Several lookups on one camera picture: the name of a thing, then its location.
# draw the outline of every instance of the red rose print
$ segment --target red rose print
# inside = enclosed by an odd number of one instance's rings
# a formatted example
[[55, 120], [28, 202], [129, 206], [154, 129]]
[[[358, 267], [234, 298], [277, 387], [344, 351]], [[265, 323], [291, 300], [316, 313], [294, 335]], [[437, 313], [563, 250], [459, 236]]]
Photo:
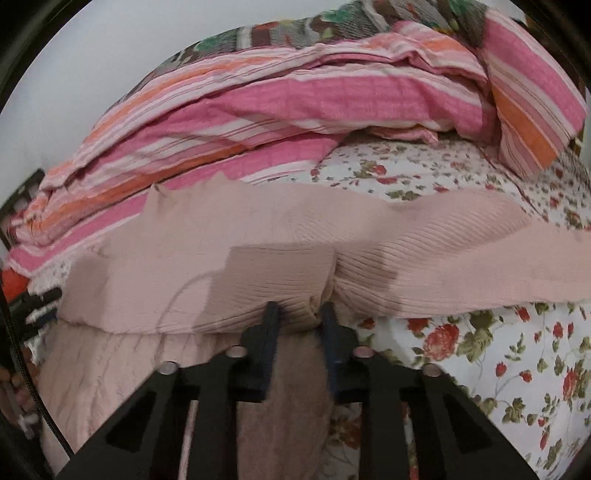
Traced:
[[525, 307], [521, 307], [520, 309], [515, 309], [515, 313], [519, 315], [519, 318], [522, 322], [529, 322], [530, 321], [530, 313], [527, 311]]
[[375, 320], [371, 317], [366, 318], [358, 327], [365, 330], [373, 330], [375, 328]]
[[386, 167], [383, 165], [376, 165], [374, 168], [372, 168], [372, 171], [376, 175], [386, 175]]
[[421, 331], [429, 325], [430, 319], [408, 319], [407, 328], [415, 335], [421, 333]]
[[523, 381], [524, 381], [525, 383], [530, 383], [530, 382], [531, 382], [531, 372], [530, 372], [529, 370], [525, 370], [525, 371], [521, 372], [521, 373], [519, 374], [519, 376], [520, 376], [521, 378], [523, 378]]
[[562, 396], [565, 400], [568, 400], [573, 396], [574, 390], [577, 387], [577, 374], [574, 370], [567, 370], [566, 378], [562, 384]]
[[391, 185], [393, 183], [398, 183], [398, 177], [381, 177], [378, 179], [378, 183], [382, 185]]
[[423, 342], [425, 356], [431, 360], [441, 361], [449, 358], [456, 350], [460, 330], [451, 323], [440, 325]]
[[554, 325], [554, 329], [552, 330], [552, 334], [556, 337], [556, 338], [562, 338], [563, 337], [563, 328], [562, 325], [560, 324], [560, 322], [556, 322], [556, 325]]
[[449, 192], [449, 189], [445, 188], [442, 185], [439, 185], [438, 183], [433, 184], [433, 190], [435, 190], [437, 193]]
[[495, 374], [497, 377], [502, 377], [503, 375], [505, 375], [505, 372], [507, 371], [507, 366], [503, 363], [497, 364], [496, 365], [496, 369], [495, 369]]
[[542, 439], [540, 440], [540, 450], [544, 450], [546, 448], [547, 443], [548, 443], [548, 432], [544, 432], [542, 434]]

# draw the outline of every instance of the folded blanket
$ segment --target folded blanket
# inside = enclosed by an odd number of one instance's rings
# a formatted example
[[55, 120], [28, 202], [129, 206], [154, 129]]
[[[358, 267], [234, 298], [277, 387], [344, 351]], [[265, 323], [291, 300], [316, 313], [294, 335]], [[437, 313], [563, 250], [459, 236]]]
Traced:
[[[442, 32], [459, 34], [473, 52]], [[413, 130], [423, 127], [490, 142], [498, 116], [499, 158], [528, 177], [585, 118], [581, 95], [551, 56], [517, 24], [468, 0], [358, 0], [191, 51], [115, 105], [73, 159], [46, 175], [16, 228], [19, 241], [48, 245], [153, 182], [302, 133], [378, 127], [390, 138], [432, 140]]]

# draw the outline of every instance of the orange stripe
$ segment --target orange stripe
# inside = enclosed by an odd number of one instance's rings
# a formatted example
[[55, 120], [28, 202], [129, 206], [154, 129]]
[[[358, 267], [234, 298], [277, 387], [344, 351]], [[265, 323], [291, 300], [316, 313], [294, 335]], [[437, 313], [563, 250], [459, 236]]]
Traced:
[[127, 116], [130, 113], [130, 111], [133, 110], [135, 107], [137, 107], [138, 105], [140, 105], [142, 103], [147, 102], [151, 98], [157, 96], [159, 93], [161, 93], [162, 91], [166, 90], [167, 88], [175, 85], [176, 83], [183, 82], [183, 81], [189, 80], [191, 78], [196, 78], [196, 77], [199, 77], [201, 75], [205, 75], [205, 74], [213, 72], [213, 71], [228, 72], [231, 70], [240, 69], [241, 67], [247, 66], [247, 65], [263, 64], [263, 63], [271, 61], [275, 58], [276, 58], [275, 56], [271, 56], [271, 57], [270, 56], [263, 56], [263, 57], [254, 57], [254, 58], [249, 57], [247, 59], [238, 59], [235, 61], [228, 61], [223, 64], [216, 64], [216, 65], [212, 65], [212, 66], [207, 66], [207, 67], [204, 67], [204, 68], [196, 70], [196, 71], [193, 70], [191, 72], [185, 72], [185, 73], [182, 73], [178, 76], [175, 76], [172, 79], [168, 79], [165, 82], [162, 82], [161, 84], [154, 86], [150, 89], [147, 89], [143, 92], [140, 90], [139, 95], [134, 96], [130, 100], [125, 102], [124, 105], [121, 107], [121, 109], [119, 111], [117, 111], [117, 113], [114, 114], [113, 117], [106, 120], [103, 124], [97, 126], [88, 135], [88, 137], [86, 137], [86, 139], [84, 140], [84, 143], [86, 144], [88, 142], [95, 140], [98, 136], [102, 135], [105, 132], [105, 130], [107, 130], [109, 127], [111, 127], [119, 119]]
[[30, 224], [31, 234], [33, 238], [35, 238], [35, 232], [42, 234], [51, 231], [55, 225], [58, 225], [67, 218], [78, 218], [80, 212], [87, 212], [89, 209], [92, 212], [97, 212], [98, 210], [108, 207], [109, 205], [120, 202], [124, 198], [127, 198], [128, 196], [149, 187], [155, 182], [173, 177], [179, 173], [191, 170], [195, 167], [213, 163], [217, 160], [222, 160], [233, 155], [238, 155], [246, 150], [248, 149], [243, 145], [236, 145], [213, 154], [191, 158], [179, 165], [165, 168], [154, 173], [137, 174], [133, 179], [130, 179], [129, 181], [122, 183], [121, 185], [117, 185], [116, 187], [100, 193], [94, 197], [83, 197], [79, 200], [68, 202], [60, 206], [55, 211], [51, 212], [45, 219], [34, 220]]
[[556, 159], [556, 150], [544, 137], [540, 129], [513, 101], [498, 87], [492, 86], [498, 111], [511, 123], [523, 143], [534, 154], [534, 160], [542, 167], [548, 167]]
[[470, 51], [464, 47], [461, 43], [454, 40], [453, 38], [449, 37], [440, 37], [440, 38], [433, 38], [429, 40], [424, 40], [421, 44], [428, 48], [429, 50], [433, 51], [445, 51], [445, 50], [454, 50], [454, 51], [463, 51], [466, 53], [470, 53]]

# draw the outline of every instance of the patterned fabric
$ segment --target patterned fabric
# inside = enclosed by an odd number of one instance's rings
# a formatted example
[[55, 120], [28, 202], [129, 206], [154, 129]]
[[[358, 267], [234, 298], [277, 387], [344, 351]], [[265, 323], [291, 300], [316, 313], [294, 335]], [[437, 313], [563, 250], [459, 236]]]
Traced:
[[[318, 183], [395, 202], [453, 189], [494, 189], [511, 196], [530, 215], [567, 229], [590, 229], [589, 173], [573, 156], [561, 156], [534, 183], [491, 164], [473, 144], [454, 135], [442, 137], [438, 144], [427, 146], [351, 135], [320, 164], [280, 178], [270, 176], [269, 181]], [[188, 186], [191, 180], [186, 176], [192, 173], [178, 178], [185, 178]], [[39, 272], [30, 290], [62, 286], [71, 260]], [[392, 361], [418, 367], [428, 358], [441, 365], [538, 476], [554, 480], [591, 432], [590, 309], [588, 301], [523, 304], [452, 318], [366, 319], [354, 327], [364, 343]], [[50, 347], [43, 339], [34, 346], [39, 356]], [[335, 408], [319, 480], [357, 478], [360, 414], [359, 405]], [[411, 423], [406, 417], [411, 478], [416, 480]]]
[[[337, 146], [338, 141], [331, 135], [300, 136], [291, 142], [269, 144], [225, 161], [195, 168], [166, 180], [163, 185], [170, 190], [178, 190], [211, 178], [220, 171], [231, 180], [242, 179], [250, 183], [299, 170], [308, 171]], [[72, 227], [48, 247], [17, 245], [11, 248], [6, 265], [27, 277], [36, 277], [42, 270], [63, 258], [71, 257], [74, 252], [93, 244], [106, 233], [136, 217], [143, 210], [147, 196], [148, 192], [144, 190], [101, 210]]]
[[[484, 142], [495, 132], [496, 110], [483, 93], [487, 79], [477, 58], [415, 22], [357, 42], [248, 50], [189, 68], [195, 69], [191, 83], [164, 88], [154, 102], [186, 103], [180, 90], [194, 102], [124, 140], [121, 129], [112, 131], [116, 144], [107, 152], [81, 155], [46, 175], [17, 231], [22, 243], [48, 245], [79, 220], [156, 181], [306, 132], [422, 125]], [[203, 98], [207, 92], [217, 95]], [[144, 121], [142, 103], [136, 113], [124, 108], [137, 100], [121, 105], [123, 123]], [[97, 129], [103, 127], [99, 122]]]
[[[399, 19], [416, 20], [433, 30], [427, 34], [425, 28], [409, 27], [407, 22], [394, 24]], [[378, 34], [388, 30], [394, 33]], [[403, 30], [406, 41], [395, 35]], [[434, 68], [432, 60], [439, 61], [441, 57], [433, 53], [441, 52], [445, 43], [441, 38], [434, 39], [436, 31], [463, 34], [463, 41], [477, 49], [486, 65], [492, 85], [491, 100], [496, 102], [501, 120], [499, 159], [523, 178], [547, 167], [582, 126], [585, 104], [560, 66], [521, 27], [470, 0], [442, 1], [437, 7], [427, 0], [365, 0], [306, 21], [279, 22], [267, 28], [245, 27], [196, 44], [179, 63], [175, 60], [164, 66], [166, 74], [154, 74], [140, 90], [109, 110], [74, 159], [46, 175], [41, 191], [27, 209], [24, 224], [16, 231], [17, 238], [28, 244], [48, 245], [78, 220], [155, 181], [303, 131], [334, 134], [367, 126], [406, 129], [421, 124], [435, 130], [456, 128], [465, 138], [476, 140], [478, 135], [458, 126], [457, 115], [450, 118], [449, 111], [441, 114], [441, 105], [437, 104], [439, 93], [422, 92], [422, 86], [413, 87], [408, 82], [383, 84], [385, 90], [376, 94], [382, 98], [386, 92], [393, 95], [393, 90], [408, 90], [405, 96], [415, 100], [414, 106], [433, 112], [435, 118], [433, 114], [417, 115], [417, 111], [409, 117], [388, 117], [387, 101], [376, 105], [375, 99], [369, 99], [370, 105], [362, 105], [371, 88], [375, 88], [378, 71], [380, 75], [384, 71], [390, 74], [390, 70], [366, 62], [392, 64], [402, 59], [413, 67], [436, 73], [437, 79], [423, 79], [423, 83], [439, 83], [440, 91], [449, 89], [442, 82], [459, 82], [465, 87], [464, 93], [474, 94], [473, 85], [457, 80], [455, 75], [460, 74], [475, 80], [481, 96], [486, 95], [489, 85], [481, 78], [482, 69], [477, 72], [472, 68], [477, 63], [475, 58], [458, 63], [455, 72], [449, 64], [446, 69]], [[373, 37], [368, 40], [352, 41], [370, 35]], [[409, 39], [418, 44], [409, 49]], [[451, 59], [452, 52], [458, 53], [463, 47], [448, 37], [445, 39], [447, 47], [443, 50]], [[329, 40], [341, 41], [323, 43]], [[252, 49], [259, 41], [272, 46]], [[431, 48], [430, 41], [438, 46]], [[336, 60], [340, 63], [326, 65]], [[397, 72], [404, 75], [405, 70], [398, 67]], [[359, 85], [350, 86], [347, 92], [339, 82], [344, 82], [344, 78], [353, 81], [352, 77]], [[291, 86], [303, 89], [304, 80], [320, 78], [332, 85], [315, 92], [314, 108], [300, 109], [295, 116], [290, 116], [294, 111], [279, 108], [282, 103], [289, 103]], [[262, 102], [261, 99], [268, 98], [264, 96], [267, 87], [277, 84], [289, 84], [290, 88], [284, 87], [283, 95], [275, 89], [273, 101]], [[343, 108], [361, 106], [358, 113], [364, 113], [363, 121], [359, 116], [347, 117], [348, 111], [341, 112], [335, 120], [335, 105], [317, 101], [326, 92], [342, 92], [339, 106]], [[252, 98], [255, 93], [259, 95], [254, 102], [256, 108], [236, 100]], [[465, 103], [488, 110], [484, 98], [475, 101], [460, 96], [464, 102], [458, 105], [460, 110], [470, 110]], [[220, 112], [207, 123], [207, 115], [203, 114], [209, 114], [211, 103]], [[273, 111], [273, 105], [280, 111]], [[473, 109], [469, 114], [474, 118]], [[489, 119], [481, 121], [487, 124]], [[194, 133], [195, 123], [203, 127], [198, 131], [201, 135]], [[486, 135], [480, 133], [484, 140]]]
[[517, 23], [494, 10], [486, 19], [480, 57], [503, 130], [499, 159], [531, 178], [579, 133], [586, 105], [558, 62]]

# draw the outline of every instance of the pink fabric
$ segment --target pink fabric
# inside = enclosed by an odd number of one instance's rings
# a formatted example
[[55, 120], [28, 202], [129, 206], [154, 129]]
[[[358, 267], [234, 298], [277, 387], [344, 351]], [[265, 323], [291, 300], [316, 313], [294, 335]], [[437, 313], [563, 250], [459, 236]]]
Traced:
[[[220, 76], [233, 64], [233, 75]], [[422, 125], [490, 141], [496, 123], [477, 58], [422, 25], [330, 46], [242, 51], [196, 68], [174, 89], [158, 90], [159, 77], [148, 102], [133, 96], [108, 112], [74, 159], [46, 175], [18, 239], [48, 245], [155, 181], [306, 132]]]
[[494, 9], [479, 56], [502, 125], [499, 159], [522, 179], [546, 169], [583, 128], [587, 107], [544, 47]]
[[[261, 253], [325, 247], [336, 251], [334, 278], [321, 261], [302, 257], [287, 268]], [[587, 233], [532, 220], [496, 192], [390, 205], [347, 190], [251, 186], [220, 174], [189, 190], [154, 187], [138, 219], [73, 267], [60, 317], [112, 333], [233, 332], [256, 321], [266, 301], [293, 291], [301, 297], [288, 297], [300, 300], [284, 306], [308, 325], [310, 305], [332, 288], [367, 316], [574, 301], [591, 291], [588, 248]], [[502, 284], [480, 274], [492, 261]], [[126, 288], [130, 278], [142, 282]]]
[[[340, 135], [300, 135], [225, 161], [195, 168], [166, 180], [163, 185], [170, 190], [179, 190], [209, 179], [220, 171], [229, 179], [256, 183], [288, 173], [311, 170], [339, 143], [340, 138]], [[47, 247], [19, 244], [11, 248], [6, 265], [31, 278], [53, 261], [89, 246], [136, 217], [144, 208], [147, 196], [148, 191], [144, 191], [98, 212], [72, 227]]]

